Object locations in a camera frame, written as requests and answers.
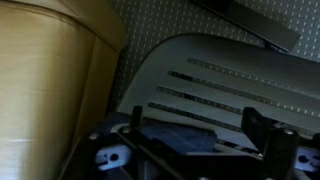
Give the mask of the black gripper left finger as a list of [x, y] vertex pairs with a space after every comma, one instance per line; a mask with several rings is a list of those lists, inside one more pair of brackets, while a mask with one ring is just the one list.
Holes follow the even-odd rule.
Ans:
[[[132, 115], [142, 115], [136, 107]], [[82, 135], [59, 180], [199, 180], [207, 176], [203, 158], [179, 154], [167, 146], [136, 146], [126, 135], [130, 128], [117, 126], [109, 136], [92, 129]]]

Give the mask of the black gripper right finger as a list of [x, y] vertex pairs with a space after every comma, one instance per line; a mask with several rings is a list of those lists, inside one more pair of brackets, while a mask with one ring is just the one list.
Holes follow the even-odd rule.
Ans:
[[263, 155], [261, 176], [264, 180], [298, 180], [295, 170], [310, 180], [320, 180], [320, 138], [303, 137], [297, 130], [277, 127], [275, 120], [252, 107], [245, 107], [241, 129]]

